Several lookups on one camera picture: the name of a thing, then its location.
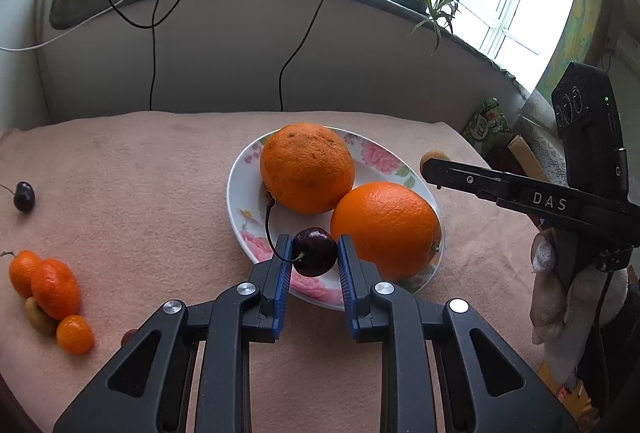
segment white wall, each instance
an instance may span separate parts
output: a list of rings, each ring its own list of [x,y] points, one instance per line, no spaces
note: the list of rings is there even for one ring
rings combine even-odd
[[[0,0],[0,46],[22,48],[34,43],[34,0]],[[0,134],[49,123],[36,56],[33,51],[0,51]]]
[[[175,0],[162,0],[160,13]],[[155,0],[126,7],[150,21]],[[278,73],[319,0],[182,0],[158,27],[154,108],[172,112],[278,109]],[[285,109],[388,114],[462,130],[489,96],[514,121],[513,83],[449,39],[432,56],[428,29],[351,0],[326,0],[284,75]],[[55,35],[50,27],[46,38]],[[110,12],[45,51],[61,120],[148,108],[151,34]]]

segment camera lens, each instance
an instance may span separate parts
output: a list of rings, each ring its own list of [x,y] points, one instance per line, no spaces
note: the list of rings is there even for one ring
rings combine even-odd
[[[556,105],[556,123],[558,123],[558,126],[562,126],[562,108],[560,108],[560,105]]]
[[[562,114],[564,115],[564,120],[568,124],[574,120],[574,111],[572,110],[571,101],[568,95],[564,95],[562,97]]]
[[[574,87],[571,91],[572,101],[574,102],[575,113],[579,114],[582,110],[582,95],[578,87]]]

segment pink blanket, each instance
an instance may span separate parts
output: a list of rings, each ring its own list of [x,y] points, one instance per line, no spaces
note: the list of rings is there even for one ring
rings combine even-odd
[[[164,301],[207,301],[247,278],[251,264],[226,216],[226,178],[247,143],[295,121],[363,134],[416,170],[433,148],[486,166],[444,123],[370,114],[142,112],[2,136],[0,183],[30,182],[37,205],[23,217],[9,194],[0,194],[0,249],[66,261],[96,337],[92,352],[72,357],[38,336],[24,300],[0,275],[0,373],[43,432],[118,349],[122,334]],[[439,273],[419,297],[466,299],[537,368],[542,351],[531,345],[528,317],[535,228],[526,216],[472,195],[431,188],[447,243]],[[378,429],[380,347],[351,341],[342,313],[289,299],[282,339],[253,345],[251,362],[254,432]]]

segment cherry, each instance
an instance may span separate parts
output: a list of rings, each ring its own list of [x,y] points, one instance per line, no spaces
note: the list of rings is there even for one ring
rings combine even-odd
[[[36,193],[28,182],[18,182],[15,192],[11,191],[7,186],[0,184],[0,187],[6,189],[14,196],[14,206],[22,213],[30,213],[36,204]]]
[[[302,276],[320,276],[335,265],[338,244],[322,227],[309,227],[293,238],[291,256]]]

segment small orange fruit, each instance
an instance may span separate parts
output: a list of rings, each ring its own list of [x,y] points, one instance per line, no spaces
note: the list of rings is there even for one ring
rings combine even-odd
[[[331,235],[351,235],[360,259],[375,263],[384,279],[398,281],[429,263],[440,224],[429,203],[414,191],[370,182],[340,200],[331,218]]]
[[[80,287],[74,273],[58,259],[45,259],[31,275],[31,291],[40,308],[61,320],[80,310]]]
[[[345,143],[324,126],[296,123],[273,134],[260,174],[275,199],[303,215],[332,210],[353,187],[355,167]]]
[[[427,162],[430,158],[439,158],[441,160],[451,160],[449,158],[449,155],[447,155],[444,152],[441,152],[440,150],[429,150],[427,153],[422,155],[422,158],[420,159],[420,171],[422,171],[422,166],[424,165],[424,163]]]
[[[94,333],[82,316],[67,316],[56,329],[60,348],[74,355],[87,353],[94,346]]]
[[[41,262],[40,257],[33,251],[20,251],[9,264],[11,285],[23,298],[31,297],[31,275]]]

